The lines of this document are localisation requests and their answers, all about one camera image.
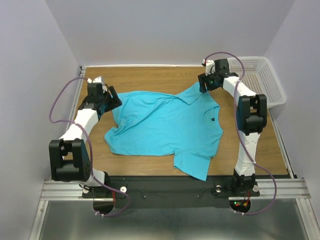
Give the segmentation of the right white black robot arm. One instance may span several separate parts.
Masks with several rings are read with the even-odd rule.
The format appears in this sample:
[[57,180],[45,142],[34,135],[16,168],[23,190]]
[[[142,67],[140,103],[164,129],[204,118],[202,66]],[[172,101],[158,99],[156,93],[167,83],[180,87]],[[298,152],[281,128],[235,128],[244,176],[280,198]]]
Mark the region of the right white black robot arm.
[[233,193],[245,193],[256,184],[255,156],[258,140],[267,125],[267,97],[250,90],[231,72],[226,58],[204,59],[202,65],[205,72],[198,76],[200,92],[222,88],[233,97],[239,151],[229,188]]

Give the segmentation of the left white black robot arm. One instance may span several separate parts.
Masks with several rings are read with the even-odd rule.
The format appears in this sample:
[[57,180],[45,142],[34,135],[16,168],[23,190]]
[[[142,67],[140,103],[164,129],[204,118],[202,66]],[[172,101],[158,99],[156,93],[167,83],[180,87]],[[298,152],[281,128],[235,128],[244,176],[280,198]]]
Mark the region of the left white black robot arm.
[[78,183],[87,191],[99,187],[107,192],[115,191],[109,187],[108,174],[93,167],[93,146],[89,134],[104,113],[121,105],[122,101],[113,86],[101,82],[87,85],[87,96],[68,130],[48,145],[54,181]]

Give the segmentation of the turquoise t shirt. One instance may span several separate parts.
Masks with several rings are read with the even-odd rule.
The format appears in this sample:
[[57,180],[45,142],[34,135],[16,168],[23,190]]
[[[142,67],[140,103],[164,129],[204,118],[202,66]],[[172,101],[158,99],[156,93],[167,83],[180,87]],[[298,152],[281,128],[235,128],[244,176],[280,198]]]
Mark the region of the turquoise t shirt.
[[178,94],[120,93],[112,110],[116,126],[104,135],[112,153],[126,156],[173,155],[174,168],[206,181],[223,135],[219,104],[199,83]]

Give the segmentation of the white plastic basket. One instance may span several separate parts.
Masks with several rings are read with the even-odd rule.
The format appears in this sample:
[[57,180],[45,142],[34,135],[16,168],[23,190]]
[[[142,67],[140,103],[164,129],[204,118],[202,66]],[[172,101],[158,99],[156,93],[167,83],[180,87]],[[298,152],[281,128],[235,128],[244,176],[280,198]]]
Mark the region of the white plastic basket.
[[285,93],[268,58],[242,56],[237,60],[229,57],[228,63],[230,72],[243,77],[237,87],[237,94],[247,95],[249,91],[257,95],[264,94],[267,108],[286,103]]

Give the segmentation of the aluminium frame rail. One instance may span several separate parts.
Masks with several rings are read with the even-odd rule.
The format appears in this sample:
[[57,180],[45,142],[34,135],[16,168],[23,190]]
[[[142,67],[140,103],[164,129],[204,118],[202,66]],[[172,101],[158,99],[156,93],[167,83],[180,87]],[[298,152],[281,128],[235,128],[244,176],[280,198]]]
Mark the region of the aluminium frame rail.
[[[49,116],[48,117],[49,117],[49,120],[51,120],[54,107],[56,106],[56,103],[58,102],[59,98],[62,96],[64,90],[68,87],[68,85],[71,82],[76,81],[75,94],[74,94],[74,98],[72,100],[69,117],[67,119],[58,119],[57,120],[59,123],[66,124],[66,127],[64,129],[65,132],[70,127],[70,125],[71,125],[71,123],[73,121],[72,118],[75,116],[76,104],[78,103],[78,100],[79,100],[80,91],[81,91],[81,87],[82,87],[82,84],[83,84],[83,79],[84,79],[85,72],[86,72],[86,69],[87,69],[86,66],[79,66],[78,68],[79,68],[79,70],[78,70],[78,73],[77,73],[77,77],[72,79],[72,80],[69,80],[64,85],[62,90],[58,93],[57,97],[53,101],[53,104],[52,104],[52,106],[50,108],[50,111],[49,111]],[[36,214],[35,214],[35,217],[34,217],[32,228],[31,228],[30,236],[29,236],[30,240],[39,240],[41,238],[41,232],[42,232],[42,229],[44,227],[45,218],[46,218],[46,214],[48,212],[48,206],[49,206],[50,201],[52,201],[52,200],[51,199],[49,199],[49,200],[42,199],[42,196],[40,196],[39,203],[38,203],[37,210],[36,210]]]

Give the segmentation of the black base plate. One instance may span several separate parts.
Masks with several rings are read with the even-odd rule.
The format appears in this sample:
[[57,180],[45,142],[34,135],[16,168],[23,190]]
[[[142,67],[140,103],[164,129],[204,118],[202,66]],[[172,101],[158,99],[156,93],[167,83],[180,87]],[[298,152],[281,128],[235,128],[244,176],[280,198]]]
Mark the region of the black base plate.
[[190,176],[107,176],[107,188],[92,188],[85,199],[104,207],[115,204],[117,209],[175,209],[175,208],[229,208],[231,198],[260,195],[257,182],[249,177],[236,180],[233,176],[208,176],[206,181]]

